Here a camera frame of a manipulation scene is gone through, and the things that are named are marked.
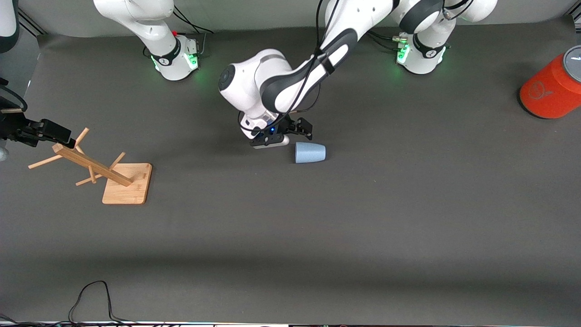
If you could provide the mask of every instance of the square wooden board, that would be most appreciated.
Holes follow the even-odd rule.
[[[107,179],[104,204],[144,204],[149,189],[149,179],[153,167],[149,163],[118,163],[113,170],[129,177],[133,183],[127,187]]]

